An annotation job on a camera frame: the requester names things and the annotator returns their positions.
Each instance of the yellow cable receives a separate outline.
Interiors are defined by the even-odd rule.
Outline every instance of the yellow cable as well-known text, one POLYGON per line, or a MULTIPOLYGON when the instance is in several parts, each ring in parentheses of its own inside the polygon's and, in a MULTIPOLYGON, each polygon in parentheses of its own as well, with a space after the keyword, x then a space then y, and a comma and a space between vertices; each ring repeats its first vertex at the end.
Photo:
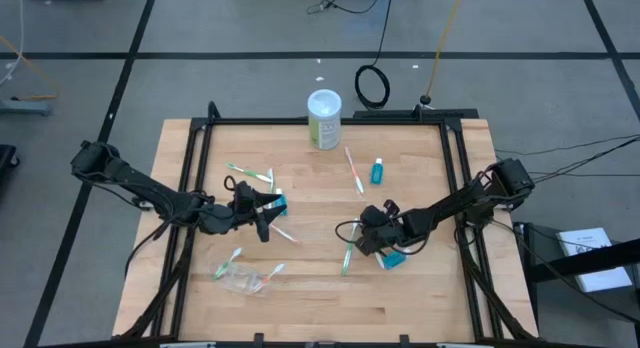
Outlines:
POLYGON ((440 61, 440 52, 442 52, 442 48, 444 48, 444 42, 447 40, 447 34, 451 29, 451 25, 453 24, 453 18, 456 16, 456 12, 458 11, 458 6, 460 5, 460 0, 456 0, 456 4, 453 6, 453 10, 449 15, 449 20, 447 21, 447 26, 444 28, 444 32, 442 32, 442 37, 440 37, 440 42, 438 43, 438 49, 436 50, 436 58, 433 62, 433 70, 431 71, 431 78, 429 79, 429 87, 427 87, 427 97, 429 97, 429 93, 431 93, 431 87, 433 86, 433 81, 436 77, 436 71, 438 70, 438 62, 440 61))
POLYGON ((29 97, 24 97, 24 98, 20 98, 20 100, 46 100, 46 99, 56 99, 58 98, 59 94, 59 90, 58 90, 58 86, 56 85, 56 83, 51 80, 46 74, 44 74, 44 72, 42 72, 40 70, 40 68, 38 68, 35 63, 31 63, 27 58, 25 58, 22 53, 18 52, 18 50, 13 46, 13 44, 11 44, 5 37, 0 36, 0 43, 4 44, 7 48, 9 48, 10 50, 13 51, 13 53, 15 53, 16 55, 18 55, 18 57, 20 57, 20 59, 29 67, 31 68, 34 72, 36 72, 45 82, 47 82, 47 84, 49 84, 49 86, 51 88, 53 88, 53 90, 56 92, 55 95, 34 95, 34 96, 29 96, 29 97))

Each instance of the wooden tabletop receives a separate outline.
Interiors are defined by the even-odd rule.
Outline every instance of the wooden tabletop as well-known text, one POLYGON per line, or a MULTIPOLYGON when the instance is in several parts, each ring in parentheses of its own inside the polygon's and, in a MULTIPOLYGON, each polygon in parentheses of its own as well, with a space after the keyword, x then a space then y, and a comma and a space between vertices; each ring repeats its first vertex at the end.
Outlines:
MULTIPOLYGON (((174 189, 189 124, 189 120, 165 121, 151 174, 174 189)), ((471 171, 483 170, 495 161, 488 124, 464 120, 463 128, 471 171)), ((449 195, 438 128, 343 126, 340 145, 330 151, 313 148, 308 136, 306 126, 214 127, 204 189, 217 202, 229 201, 232 194, 224 189, 223 180, 231 174, 267 192, 267 183, 232 171, 226 164, 263 173, 273 168, 276 186, 282 188, 289 206, 289 215, 274 223, 301 244, 274 231, 269 243, 261 243, 255 226, 224 236, 198 233, 180 339, 248 341, 262 332, 268 341, 397 342, 400 334, 409 334, 412 342, 473 341, 453 219, 440 223, 425 249, 393 270, 382 270, 373 255, 365 257, 354 250, 346 277, 341 276, 346 244, 334 234, 338 222, 358 217, 369 204, 382 207, 386 199, 393 199, 404 211, 428 207, 449 195), (363 179, 366 199, 356 194, 345 146, 363 179), (369 184, 368 179, 376 158, 384 164, 380 186, 369 184), (243 253, 234 262, 262 273, 286 263, 264 293, 245 296, 212 280, 211 267, 228 259, 237 247, 243 253)), ((456 157, 453 136, 450 140, 456 157)), ((461 184, 459 168, 457 177, 461 184)), ((497 212, 496 219, 510 225, 505 213, 497 212)), ((159 223, 155 213, 142 213, 137 241, 159 223)), ((512 233, 491 225, 484 234, 496 292, 521 324, 537 334, 512 233)), ((129 328, 156 293, 167 236, 146 246, 131 264, 114 334, 129 328)), ((477 291, 485 334, 490 336, 486 300, 477 291)), ((169 317, 173 301, 169 297, 169 317)), ((167 321, 164 332, 169 330, 167 321)))

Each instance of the floor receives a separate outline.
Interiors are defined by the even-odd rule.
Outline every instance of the floor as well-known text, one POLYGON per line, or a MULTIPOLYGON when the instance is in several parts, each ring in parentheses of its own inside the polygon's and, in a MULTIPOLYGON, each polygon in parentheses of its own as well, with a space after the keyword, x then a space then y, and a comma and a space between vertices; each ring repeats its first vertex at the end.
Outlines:
MULTIPOLYGON (((69 161, 82 140, 98 137, 105 117, 113 123, 103 131, 109 142, 149 172, 162 121, 202 116, 210 100, 225 117, 292 117, 306 114, 310 92, 329 88, 341 95, 343 116, 363 109, 353 76, 375 55, 388 0, 368 14, 307 15, 319 1, 24 1, 25 52, 57 82, 59 98, 49 117, 0 116, 0 142, 16 145, 22 158, 0 196, 3 346, 25 342, 80 190, 69 161), (149 21, 137 47, 132 41, 147 2, 149 21)), ((387 109, 410 109, 424 94, 454 1, 393 0, 383 51, 396 53, 378 64, 391 81, 387 109)), ((462 0, 433 105, 477 108, 499 149, 533 151, 637 133, 638 1, 462 0), (594 16, 603 24, 594 24, 594 16)), ((0 34, 15 44, 18 17, 18 0, 0 0, 0 34)), ((2 67, 11 59, 0 47, 2 67)), ((367 96, 379 97, 380 89, 363 77, 367 96)), ((49 91, 21 65, 0 86, 0 98, 49 91)), ((523 162, 531 171, 553 171, 613 145, 523 162)), ((638 157, 640 146, 631 145, 580 173, 637 173, 638 157)), ((541 183, 515 218, 558 229, 605 227, 611 239, 626 241, 640 238, 639 203, 636 177, 559 177, 541 183)), ((91 192, 40 344, 110 336, 138 218, 113 197, 91 192)), ((630 324, 597 311, 572 313, 571 304, 540 298, 543 337, 636 346, 630 324)))

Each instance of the white canister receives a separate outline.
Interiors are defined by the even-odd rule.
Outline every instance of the white canister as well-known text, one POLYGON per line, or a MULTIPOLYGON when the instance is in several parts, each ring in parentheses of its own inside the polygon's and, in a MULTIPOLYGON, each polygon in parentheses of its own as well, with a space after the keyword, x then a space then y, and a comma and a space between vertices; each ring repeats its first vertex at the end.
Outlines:
POLYGON ((319 149, 333 149, 340 143, 342 99, 329 89, 317 90, 307 100, 311 143, 319 149))

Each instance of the blue object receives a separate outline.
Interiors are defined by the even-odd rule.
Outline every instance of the blue object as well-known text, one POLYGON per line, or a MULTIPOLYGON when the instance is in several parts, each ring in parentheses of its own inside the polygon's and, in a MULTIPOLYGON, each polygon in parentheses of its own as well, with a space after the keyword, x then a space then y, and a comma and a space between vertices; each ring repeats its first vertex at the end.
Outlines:
MULTIPOLYGON (((274 207, 278 207, 281 205, 285 205, 287 204, 287 198, 285 198, 284 194, 282 194, 282 189, 280 188, 276 188, 276 194, 280 194, 280 198, 278 198, 278 200, 276 200, 276 202, 274 203, 274 207)), ((282 216, 286 216, 287 215, 287 210, 283 210, 280 215, 282 216)))
POLYGON ((371 168, 371 183, 381 184, 383 172, 384 172, 384 167, 382 166, 382 158, 376 158, 376 162, 373 164, 373 167, 371 168))
POLYGON ((404 261, 407 260, 407 256, 404 254, 400 254, 396 251, 394 251, 393 253, 389 254, 388 256, 384 257, 382 259, 382 263, 384 264, 384 269, 393 269, 397 266, 399 266, 400 264, 402 264, 404 261))

